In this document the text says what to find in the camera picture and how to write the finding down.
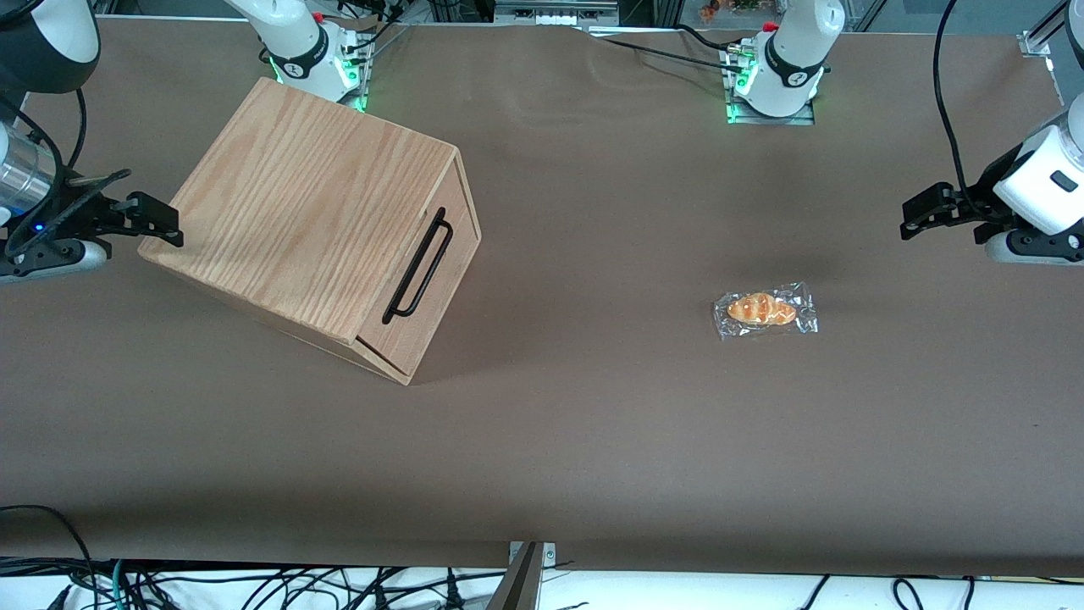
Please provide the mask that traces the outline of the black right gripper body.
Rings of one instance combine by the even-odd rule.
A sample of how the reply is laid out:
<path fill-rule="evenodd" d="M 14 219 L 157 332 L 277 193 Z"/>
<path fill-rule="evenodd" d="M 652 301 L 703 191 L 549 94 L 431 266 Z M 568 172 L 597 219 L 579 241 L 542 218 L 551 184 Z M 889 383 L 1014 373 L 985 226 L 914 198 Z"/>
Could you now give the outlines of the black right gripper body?
<path fill-rule="evenodd" d="M 130 224 L 121 212 L 113 209 L 116 198 L 103 194 L 108 186 L 108 182 L 86 182 L 74 189 L 62 186 L 54 197 L 17 216 L 8 228 L 8 257 L 15 258 L 57 239 L 127 236 Z"/>

